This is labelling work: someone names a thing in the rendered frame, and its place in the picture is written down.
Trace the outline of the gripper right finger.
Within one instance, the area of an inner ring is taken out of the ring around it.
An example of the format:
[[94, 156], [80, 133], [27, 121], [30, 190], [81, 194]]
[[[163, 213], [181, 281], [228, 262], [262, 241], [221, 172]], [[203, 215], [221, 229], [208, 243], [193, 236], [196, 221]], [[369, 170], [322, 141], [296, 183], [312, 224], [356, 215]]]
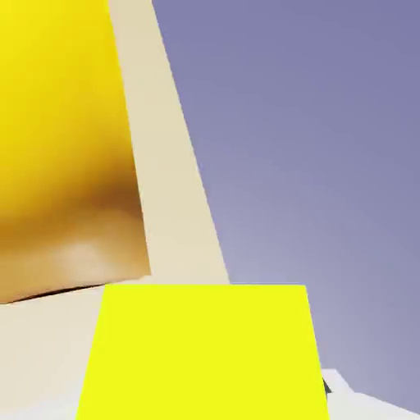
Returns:
[[335, 369], [322, 369], [330, 420], [420, 420], [420, 414], [351, 389]]

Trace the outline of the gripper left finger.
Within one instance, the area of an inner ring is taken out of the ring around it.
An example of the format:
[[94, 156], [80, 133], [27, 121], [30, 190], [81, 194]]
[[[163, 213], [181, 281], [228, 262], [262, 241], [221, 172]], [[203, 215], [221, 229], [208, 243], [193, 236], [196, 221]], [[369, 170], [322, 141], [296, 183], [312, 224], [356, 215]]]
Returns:
[[76, 420], [82, 385], [38, 392], [0, 386], [0, 420]]

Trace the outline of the small yellow cube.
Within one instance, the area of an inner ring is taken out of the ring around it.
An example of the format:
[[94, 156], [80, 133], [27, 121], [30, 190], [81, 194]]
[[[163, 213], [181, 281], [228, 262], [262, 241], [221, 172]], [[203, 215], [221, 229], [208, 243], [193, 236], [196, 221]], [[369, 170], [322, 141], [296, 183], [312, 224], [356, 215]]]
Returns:
[[302, 285], [109, 285], [75, 420], [330, 420]]

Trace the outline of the large yellow box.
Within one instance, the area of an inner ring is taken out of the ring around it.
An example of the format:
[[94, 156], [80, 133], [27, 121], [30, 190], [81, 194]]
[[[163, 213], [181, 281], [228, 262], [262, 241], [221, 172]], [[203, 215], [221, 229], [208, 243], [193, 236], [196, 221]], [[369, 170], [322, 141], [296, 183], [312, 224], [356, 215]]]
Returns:
[[0, 303], [149, 272], [108, 0], [0, 0]]

